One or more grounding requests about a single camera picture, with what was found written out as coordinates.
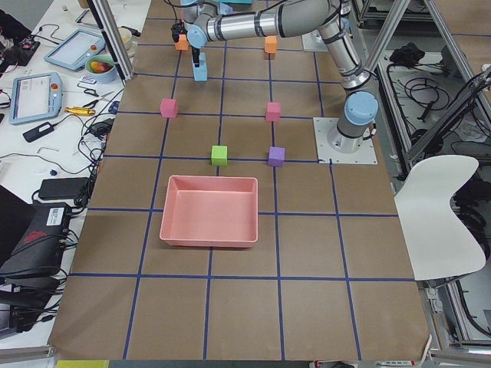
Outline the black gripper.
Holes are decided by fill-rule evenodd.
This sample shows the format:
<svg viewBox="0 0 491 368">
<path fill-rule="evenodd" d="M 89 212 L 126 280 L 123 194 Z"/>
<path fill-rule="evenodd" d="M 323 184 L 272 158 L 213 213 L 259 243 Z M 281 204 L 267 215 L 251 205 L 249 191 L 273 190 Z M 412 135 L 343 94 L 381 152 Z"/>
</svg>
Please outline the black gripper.
<svg viewBox="0 0 491 368">
<path fill-rule="evenodd" d="M 198 66 L 201 63 L 202 54 L 200 54 L 200 49 L 192 47 L 192 55 L 193 55 L 193 66 Z"/>
</svg>

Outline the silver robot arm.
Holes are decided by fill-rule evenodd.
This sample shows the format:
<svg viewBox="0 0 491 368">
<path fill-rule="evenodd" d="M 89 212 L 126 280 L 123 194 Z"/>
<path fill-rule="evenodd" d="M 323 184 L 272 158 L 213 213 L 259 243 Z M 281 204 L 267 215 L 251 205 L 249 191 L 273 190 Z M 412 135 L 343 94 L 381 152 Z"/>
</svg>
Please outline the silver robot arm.
<svg viewBox="0 0 491 368">
<path fill-rule="evenodd" d="M 351 40 L 347 1 L 279 1 L 258 11 L 227 10 L 218 1 L 182 1 L 183 30 L 194 52 L 212 41 L 244 38 L 302 38 L 306 51 L 327 51 L 341 76 L 346 93 L 344 110 L 328 131 L 336 153 L 353 154 L 370 139 L 378 101 L 374 77 L 366 69 Z"/>
</svg>

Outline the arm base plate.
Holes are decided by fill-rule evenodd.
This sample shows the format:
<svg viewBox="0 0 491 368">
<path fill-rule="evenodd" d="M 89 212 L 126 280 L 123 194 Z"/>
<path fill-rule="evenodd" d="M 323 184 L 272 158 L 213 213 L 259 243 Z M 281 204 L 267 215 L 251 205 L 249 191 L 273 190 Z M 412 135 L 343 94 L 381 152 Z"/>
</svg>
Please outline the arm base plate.
<svg viewBox="0 0 491 368">
<path fill-rule="evenodd" d="M 377 156 L 367 128 L 358 138 L 347 138 L 338 131 L 338 118 L 314 117 L 318 163 L 377 165 Z"/>
</svg>

